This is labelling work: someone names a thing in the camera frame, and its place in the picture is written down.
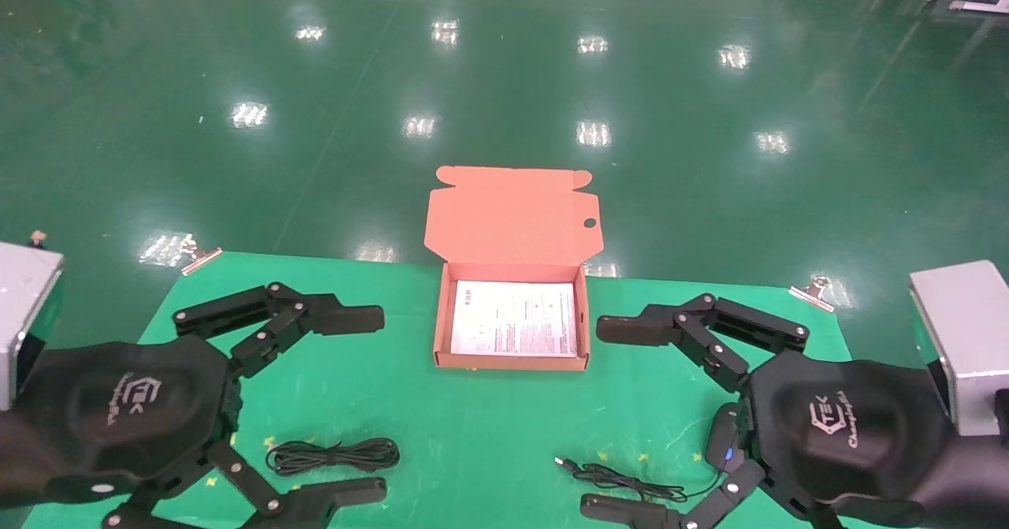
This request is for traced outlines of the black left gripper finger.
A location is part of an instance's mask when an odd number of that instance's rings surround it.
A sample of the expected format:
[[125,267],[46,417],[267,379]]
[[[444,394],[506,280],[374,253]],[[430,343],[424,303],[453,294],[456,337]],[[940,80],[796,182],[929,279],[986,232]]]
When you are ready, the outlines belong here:
[[389,467],[387,441],[362,441],[345,446],[323,447],[306,441],[290,441],[267,453],[268,467],[282,475],[305,474],[310,469],[356,468],[367,478],[303,485],[279,494],[269,482],[249,467],[229,442],[212,445],[207,460],[222,471],[235,489],[255,508],[245,528],[326,528],[342,508],[378,503],[388,494],[388,483],[374,477]]
[[375,333],[385,327],[378,305],[346,306],[335,293],[301,293],[281,282],[184,307],[173,315],[177,335],[204,340],[256,325],[234,345],[229,373],[253,378],[310,333],[322,336]]

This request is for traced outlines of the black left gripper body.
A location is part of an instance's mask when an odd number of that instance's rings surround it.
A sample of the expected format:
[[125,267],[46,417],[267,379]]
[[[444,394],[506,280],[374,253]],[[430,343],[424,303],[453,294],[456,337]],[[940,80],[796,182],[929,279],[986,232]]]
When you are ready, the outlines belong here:
[[241,406],[229,360],[197,338],[47,350],[12,404],[12,506],[176,496]]

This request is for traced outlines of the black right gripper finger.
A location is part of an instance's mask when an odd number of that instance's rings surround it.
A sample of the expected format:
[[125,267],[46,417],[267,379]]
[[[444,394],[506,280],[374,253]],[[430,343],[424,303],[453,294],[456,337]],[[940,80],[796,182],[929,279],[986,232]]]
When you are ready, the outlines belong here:
[[602,494],[584,494],[580,513],[592,520],[623,524],[628,528],[716,528],[765,478],[766,471],[760,464],[746,460],[687,513],[648,501]]
[[804,352],[810,332],[796,322],[702,293],[682,305],[646,305],[634,317],[603,315],[596,320],[596,336],[611,345],[677,347],[725,392],[738,393],[749,378],[749,364],[720,336],[779,354]]

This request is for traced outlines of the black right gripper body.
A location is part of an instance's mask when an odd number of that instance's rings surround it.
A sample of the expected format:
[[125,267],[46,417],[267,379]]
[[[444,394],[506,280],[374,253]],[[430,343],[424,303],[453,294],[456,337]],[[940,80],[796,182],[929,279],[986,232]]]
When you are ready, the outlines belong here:
[[911,501],[955,435],[928,371],[786,352],[743,386],[743,446],[787,508]]

